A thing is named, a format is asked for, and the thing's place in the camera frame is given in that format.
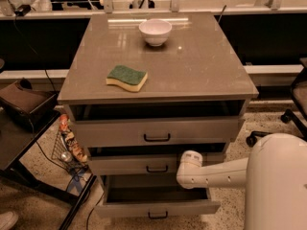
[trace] speckled floor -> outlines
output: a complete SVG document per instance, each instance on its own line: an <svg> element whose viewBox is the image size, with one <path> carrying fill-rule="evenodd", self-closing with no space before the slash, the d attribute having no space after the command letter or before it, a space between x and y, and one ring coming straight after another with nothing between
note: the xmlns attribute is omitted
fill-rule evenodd
<svg viewBox="0 0 307 230"><path fill-rule="evenodd" d="M292 123L285 125L279 120L280 115L286 108L295 109L291 101L250 103L245 115L246 122L237 140L230 145L226 153L226 160L234 160L249 155L250 148L245 140L252 130L285 132L299 136L300 133ZM55 122L38 141L49 158L52 155L57 131L58 122ZM43 156L38 145L33 145L23 156L22 162L37 179L61 189L65 189L70 181L70 175L65 170L49 162ZM166 219L150 220L148 218L100 218L93 211L87 226L88 229L92 230L242 230L245 218L245 190L211 189L210 193L214 200L218 200L222 204L215 215L168 217ZM102 194L103 191L96 180L87 201L81 206L69 229L86 229L88 216ZM19 222L15 229L59 229L70 209L69 204L26 187L18 186L1 177L0 202L0 213L6 210L15 210L19 214Z"/></svg>

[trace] shoe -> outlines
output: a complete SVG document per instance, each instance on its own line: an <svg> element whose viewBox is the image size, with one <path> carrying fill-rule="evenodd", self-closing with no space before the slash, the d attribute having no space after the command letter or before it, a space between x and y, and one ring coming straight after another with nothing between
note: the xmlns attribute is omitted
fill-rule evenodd
<svg viewBox="0 0 307 230"><path fill-rule="evenodd" d="M18 221L18 214L15 211L8 211L0 214L0 230L9 230L15 226Z"/></svg>

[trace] green scouring pad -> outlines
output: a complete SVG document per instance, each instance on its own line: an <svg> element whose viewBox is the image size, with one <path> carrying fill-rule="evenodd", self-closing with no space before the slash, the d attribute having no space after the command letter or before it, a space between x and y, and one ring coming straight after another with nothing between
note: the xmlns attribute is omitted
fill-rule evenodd
<svg viewBox="0 0 307 230"><path fill-rule="evenodd" d="M125 65L117 65L107 75L106 84L117 85L130 92L138 92L147 76L147 72L136 71Z"/></svg>

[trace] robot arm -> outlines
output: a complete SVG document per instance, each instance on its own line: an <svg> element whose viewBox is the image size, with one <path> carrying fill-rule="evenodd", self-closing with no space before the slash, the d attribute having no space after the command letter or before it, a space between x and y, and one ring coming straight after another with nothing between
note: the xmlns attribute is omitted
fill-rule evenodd
<svg viewBox="0 0 307 230"><path fill-rule="evenodd" d="M246 188L245 230L307 229L307 143L272 134L249 158L203 167L201 154L186 151L177 182L184 188Z"/></svg>

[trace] black handle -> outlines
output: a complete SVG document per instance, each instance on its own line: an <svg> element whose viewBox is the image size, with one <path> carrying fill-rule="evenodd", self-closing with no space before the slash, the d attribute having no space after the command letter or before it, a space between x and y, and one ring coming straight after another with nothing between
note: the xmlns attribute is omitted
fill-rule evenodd
<svg viewBox="0 0 307 230"><path fill-rule="evenodd" d="M167 134L167 138L147 138L146 134L144 134L144 140L146 142L168 142L171 140L171 134Z"/></svg>
<svg viewBox="0 0 307 230"><path fill-rule="evenodd" d="M167 211L165 212L165 216L161 216L161 217L152 217L151 213L150 212L148 213L149 219L165 219L165 218L168 217L168 215L169 215L169 213Z"/></svg>
<svg viewBox="0 0 307 230"><path fill-rule="evenodd" d="M146 166L146 171L148 173L166 173L169 170L169 167L166 165L165 170L150 170L148 166Z"/></svg>

